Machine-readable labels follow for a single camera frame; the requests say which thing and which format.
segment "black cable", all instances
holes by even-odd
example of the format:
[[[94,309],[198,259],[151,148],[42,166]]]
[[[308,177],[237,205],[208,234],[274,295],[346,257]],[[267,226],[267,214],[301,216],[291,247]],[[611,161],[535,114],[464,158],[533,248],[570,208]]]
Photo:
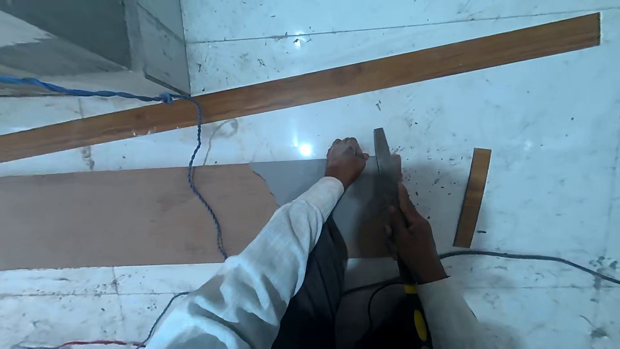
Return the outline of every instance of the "black cable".
[[[367,285],[364,285],[364,286],[351,288],[351,289],[348,289],[348,290],[344,291],[342,293],[342,297],[348,296],[351,293],[356,293],[357,291],[361,291],[363,289],[369,289],[369,288],[373,288],[375,286],[383,286],[385,284],[394,284],[394,281],[400,281],[400,280],[401,280],[401,277],[400,276],[396,276],[395,278],[391,278],[391,279],[384,280],[384,281],[379,281],[378,283],[367,284]]]
[[[464,251],[453,251],[448,253],[442,253],[439,255],[439,259],[444,259],[452,256],[464,256],[464,255],[473,255],[473,256],[493,256],[493,257],[501,257],[501,258],[510,258],[513,260],[539,260],[539,261],[556,261],[559,263],[563,263],[566,265],[570,265],[579,270],[585,271],[588,274],[591,274],[597,278],[603,279],[605,281],[609,281],[610,283],[620,284],[620,280],[614,279],[610,276],[603,275],[597,271],[592,269],[588,269],[584,266],[580,266],[579,264],[575,264],[571,261],[567,261],[563,258],[559,257],[549,257],[542,255],[521,255],[517,253],[501,253],[501,252],[491,252],[491,251],[476,251],[476,250],[464,250]]]
[[[388,287],[388,286],[392,286],[392,285],[397,285],[397,284],[403,284],[402,281],[383,281],[384,285],[381,286],[380,288],[374,290],[374,292],[370,295],[370,299],[368,300],[368,330],[366,331],[366,334],[371,332],[373,330],[373,317],[370,315],[370,305],[373,303],[373,298],[374,295],[377,294],[380,290]]]
[[[493,257],[500,257],[500,258],[509,258],[509,259],[513,259],[513,260],[540,260],[540,261],[556,261],[559,263],[563,263],[566,265],[570,265],[574,268],[577,268],[579,270],[585,271],[588,274],[591,274],[597,278],[601,278],[603,280],[609,281],[610,283],[614,283],[614,284],[620,284],[620,280],[618,279],[614,279],[610,276],[607,275],[603,275],[597,271],[588,269],[584,266],[580,266],[579,264],[575,264],[571,261],[559,258],[559,257],[550,257],[550,256],[542,256],[542,255],[520,255],[517,253],[501,253],[501,252],[491,252],[491,251],[477,251],[477,250],[464,250],[464,251],[453,251],[453,252],[447,252],[447,253],[442,253],[439,255],[439,259],[444,259],[444,258],[448,258],[448,257],[454,257],[454,256],[464,256],[464,255],[469,255],[469,256],[493,256]],[[348,289],[346,291],[344,291],[342,293],[342,297],[344,296],[348,296],[349,294],[358,292],[358,291],[362,291],[364,289],[369,289],[369,288],[373,288],[376,286],[379,286],[378,289],[374,290],[374,292],[372,293],[372,295],[370,296],[370,300],[368,301],[368,319],[369,319],[369,331],[372,330],[373,328],[373,319],[372,316],[370,314],[370,307],[371,304],[373,302],[373,298],[374,296],[379,293],[380,290],[390,286],[390,285],[394,285],[394,284],[403,284],[403,282],[401,281],[400,278],[392,278],[389,280],[385,280],[385,281],[380,281],[378,283],[373,283],[373,284],[367,284],[364,286],[359,286],[356,288],[351,288]],[[164,310],[161,312],[161,314],[159,314],[159,317],[157,317],[157,320],[155,320],[155,323],[153,324],[153,326],[151,327],[151,330],[149,331],[149,335],[146,337],[145,340],[142,341],[143,344],[145,344],[149,339],[151,339],[153,332],[155,331],[155,328],[157,327],[157,324],[159,323],[159,321],[161,320],[161,318],[164,316],[164,314],[166,313],[166,311],[168,310],[168,308],[170,308],[170,306],[172,305],[172,302],[177,299],[180,296],[184,296],[186,294],[188,294],[189,292],[182,292],[182,293],[177,293],[175,294],[170,301],[168,302],[168,305],[166,305],[166,307],[164,308]]]
[[[155,320],[155,323],[153,323],[153,326],[151,327],[151,330],[149,331],[149,335],[146,336],[146,339],[142,341],[142,347],[145,347],[146,341],[151,339],[151,337],[153,336],[153,332],[155,332],[155,328],[157,327],[157,324],[159,323],[161,318],[164,317],[164,314],[168,311],[168,308],[170,308],[170,306],[172,305],[172,302],[174,302],[174,300],[177,299],[178,297],[184,296],[186,294],[189,294],[189,292],[177,293],[174,296],[172,296],[172,298],[170,298],[170,300],[168,301],[168,304],[166,304],[166,306],[164,307],[164,310],[162,310],[161,314],[159,314],[159,316],[157,317],[157,320]]]

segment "gray wall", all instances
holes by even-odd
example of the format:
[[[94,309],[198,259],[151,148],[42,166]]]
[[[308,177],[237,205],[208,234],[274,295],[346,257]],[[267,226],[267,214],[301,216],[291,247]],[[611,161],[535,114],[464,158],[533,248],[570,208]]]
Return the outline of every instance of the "gray wall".
[[[131,65],[122,0],[0,0],[0,11],[118,65]]]

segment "wrist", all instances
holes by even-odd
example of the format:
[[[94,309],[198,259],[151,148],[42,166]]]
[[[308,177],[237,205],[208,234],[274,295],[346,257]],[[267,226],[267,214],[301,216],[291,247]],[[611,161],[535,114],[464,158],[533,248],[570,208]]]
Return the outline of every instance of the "wrist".
[[[339,180],[345,190],[351,185],[350,180],[348,180],[346,176],[341,175],[338,171],[330,170],[329,168],[325,170],[325,177],[333,177]]]

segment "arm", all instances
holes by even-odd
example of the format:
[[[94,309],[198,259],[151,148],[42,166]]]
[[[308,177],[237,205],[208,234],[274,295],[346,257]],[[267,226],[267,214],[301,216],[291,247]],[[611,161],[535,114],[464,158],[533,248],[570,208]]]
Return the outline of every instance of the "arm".
[[[390,207],[386,226],[392,255],[399,256],[418,280],[433,347],[469,349],[481,345],[480,325],[463,296],[451,284],[437,255],[430,224],[399,184],[399,209]]]
[[[270,348],[323,223],[367,158],[354,138],[336,140],[326,176],[279,208],[243,252],[182,299],[148,348]]]

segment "knot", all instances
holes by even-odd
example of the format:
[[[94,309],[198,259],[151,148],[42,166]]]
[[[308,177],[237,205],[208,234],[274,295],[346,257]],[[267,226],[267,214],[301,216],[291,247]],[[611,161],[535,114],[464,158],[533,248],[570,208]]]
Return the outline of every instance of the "knot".
[[[174,102],[172,95],[168,92],[161,93],[159,98],[161,98],[161,101],[165,104],[172,104],[172,102]]]

